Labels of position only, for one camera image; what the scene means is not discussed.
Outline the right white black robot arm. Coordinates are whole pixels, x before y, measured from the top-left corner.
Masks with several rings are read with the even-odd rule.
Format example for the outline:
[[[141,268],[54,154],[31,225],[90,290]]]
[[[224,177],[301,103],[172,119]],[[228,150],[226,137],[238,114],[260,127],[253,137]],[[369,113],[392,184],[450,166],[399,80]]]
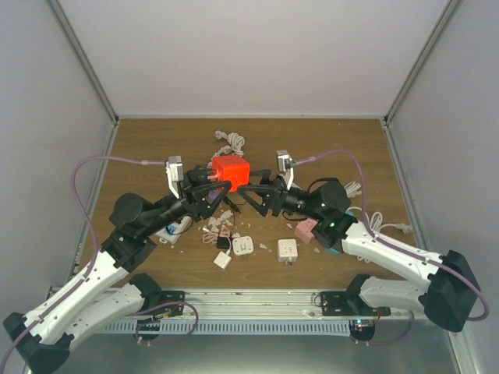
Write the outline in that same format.
[[[400,276],[381,280],[358,276],[350,284],[345,306],[361,316],[371,308],[421,312],[432,323],[462,331],[480,287],[467,259],[450,250],[442,255],[389,238],[348,214],[350,198],[336,178],[322,178],[316,189],[287,186],[283,177],[238,187],[238,194],[258,213],[296,213],[315,220],[313,235],[326,249],[369,260]]]

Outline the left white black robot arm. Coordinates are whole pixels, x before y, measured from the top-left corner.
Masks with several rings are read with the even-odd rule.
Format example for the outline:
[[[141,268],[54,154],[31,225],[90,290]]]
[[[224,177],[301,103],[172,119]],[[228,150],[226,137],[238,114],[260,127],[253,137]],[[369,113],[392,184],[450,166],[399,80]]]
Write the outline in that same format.
[[[151,235],[184,217],[211,217],[232,187],[206,169],[169,175],[168,183],[171,194],[154,203],[135,193],[120,196],[109,217],[114,230],[95,245],[87,265],[35,309],[4,320],[14,350],[32,372],[53,373],[102,327],[160,308],[161,287],[147,274],[133,273],[156,248]]]

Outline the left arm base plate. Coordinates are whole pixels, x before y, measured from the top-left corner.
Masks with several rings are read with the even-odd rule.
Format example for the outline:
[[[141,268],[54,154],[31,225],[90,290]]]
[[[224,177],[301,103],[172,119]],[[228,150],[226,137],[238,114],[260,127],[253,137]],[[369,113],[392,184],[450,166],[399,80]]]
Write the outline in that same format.
[[[181,316],[183,314],[183,306],[172,304],[173,302],[184,302],[186,293],[184,291],[162,291],[159,299],[156,301],[156,306],[168,303],[161,308],[156,308],[138,316],[136,322],[137,336],[145,341],[152,341],[159,337],[159,331],[164,319]]]

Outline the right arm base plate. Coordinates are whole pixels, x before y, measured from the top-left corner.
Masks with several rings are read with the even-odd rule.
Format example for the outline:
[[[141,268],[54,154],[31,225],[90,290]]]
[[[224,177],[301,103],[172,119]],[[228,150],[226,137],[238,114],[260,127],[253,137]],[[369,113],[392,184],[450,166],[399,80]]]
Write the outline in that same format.
[[[346,291],[322,291],[314,302],[320,306],[322,316],[348,317],[350,337],[355,342],[370,342],[380,319],[391,315],[388,307],[368,306]]]

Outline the red cube socket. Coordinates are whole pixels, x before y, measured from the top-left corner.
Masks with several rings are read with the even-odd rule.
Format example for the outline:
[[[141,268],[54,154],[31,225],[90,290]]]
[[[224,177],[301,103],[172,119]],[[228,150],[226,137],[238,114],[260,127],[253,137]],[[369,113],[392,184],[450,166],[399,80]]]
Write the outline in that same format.
[[[239,155],[214,157],[211,168],[216,172],[218,181],[232,183],[230,192],[236,192],[238,187],[249,183],[250,163]]]

